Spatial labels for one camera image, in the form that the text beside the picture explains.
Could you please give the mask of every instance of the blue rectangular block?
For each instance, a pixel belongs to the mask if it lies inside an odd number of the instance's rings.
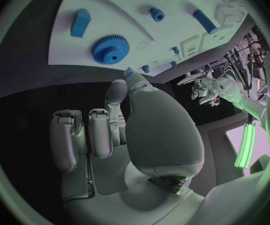
[[[72,37],[82,38],[91,20],[90,13],[85,9],[79,9],[70,28]]]

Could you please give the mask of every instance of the white floor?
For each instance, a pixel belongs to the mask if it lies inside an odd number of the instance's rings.
[[[250,167],[257,161],[259,157],[262,155],[270,156],[270,145],[268,141],[268,136],[266,131],[261,127],[261,123],[259,121],[254,121],[256,123],[256,134],[255,134],[255,143],[252,152],[252,156],[250,159],[250,163],[247,169],[243,170],[243,173],[246,177],[250,176]],[[242,136],[243,136],[244,126],[240,126],[238,128],[232,129],[226,132],[226,136],[234,150],[238,154]]]

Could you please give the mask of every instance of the robotic hand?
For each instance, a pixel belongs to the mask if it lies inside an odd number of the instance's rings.
[[[244,95],[241,94],[237,82],[231,76],[221,76],[218,79],[202,77],[194,81],[191,99],[202,97],[198,102],[200,105],[213,101],[218,96],[233,103],[240,109],[243,108],[240,102]]]

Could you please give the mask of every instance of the green light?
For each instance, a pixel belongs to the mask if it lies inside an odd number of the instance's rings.
[[[251,157],[252,157],[253,149],[254,149],[255,136],[256,136],[256,123],[254,123],[254,125],[252,126],[250,148],[249,148],[247,161],[246,161],[244,169],[247,169],[249,167],[249,165],[250,165],[250,161],[251,161]]]
[[[242,158],[238,165],[238,167],[240,168],[244,168],[248,160],[249,151],[251,147],[251,140],[252,140],[252,131],[253,131],[253,125],[252,124],[247,125],[245,145],[244,145],[244,149],[242,153]]]
[[[240,163],[240,160],[241,160],[242,157],[243,157],[243,152],[244,152],[244,148],[245,148],[245,144],[246,144],[246,139],[247,139],[247,132],[248,132],[248,126],[247,126],[247,124],[245,123],[245,124],[244,124],[244,129],[243,129],[243,134],[242,134],[242,139],[241,139],[240,149],[239,149],[239,152],[238,152],[238,155],[237,155],[235,164],[234,164],[234,166],[235,166],[236,168],[238,167],[238,165],[239,165],[239,163]]]

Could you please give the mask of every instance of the robotic arm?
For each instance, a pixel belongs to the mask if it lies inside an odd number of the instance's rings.
[[[266,107],[255,100],[245,97],[233,77],[226,74],[218,79],[202,77],[194,81],[191,99],[202,97],[199,104],[204,104],[216,99],[218,96],[231,102],[235,107],[246,110],[266,128]]]

